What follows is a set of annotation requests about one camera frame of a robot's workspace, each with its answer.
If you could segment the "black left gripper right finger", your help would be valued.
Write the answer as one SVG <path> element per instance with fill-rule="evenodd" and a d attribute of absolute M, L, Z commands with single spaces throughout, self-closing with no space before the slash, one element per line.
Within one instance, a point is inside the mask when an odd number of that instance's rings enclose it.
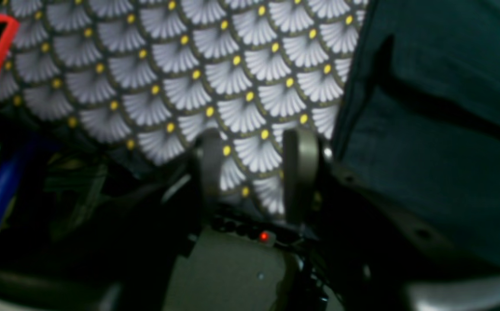
<path fill-rule="evenodd" d="M 313 230 L 347 311 L 500 311 L 500 268 L 366 189 L 305 129 L 283 134 L 286 221 Z"/>

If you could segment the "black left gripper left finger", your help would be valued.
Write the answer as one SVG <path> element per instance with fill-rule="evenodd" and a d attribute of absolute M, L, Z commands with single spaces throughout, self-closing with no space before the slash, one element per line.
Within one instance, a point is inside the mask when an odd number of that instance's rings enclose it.
<path fill-rule="evenodd" d="M 123 197 L 113 264 L 120 292 L 114 311 L 160 311 L 180 256 L 188 257 L 213 216 L 220 192 L 222 138 L 206 130 L 169 166 L 169 179 Z"/>

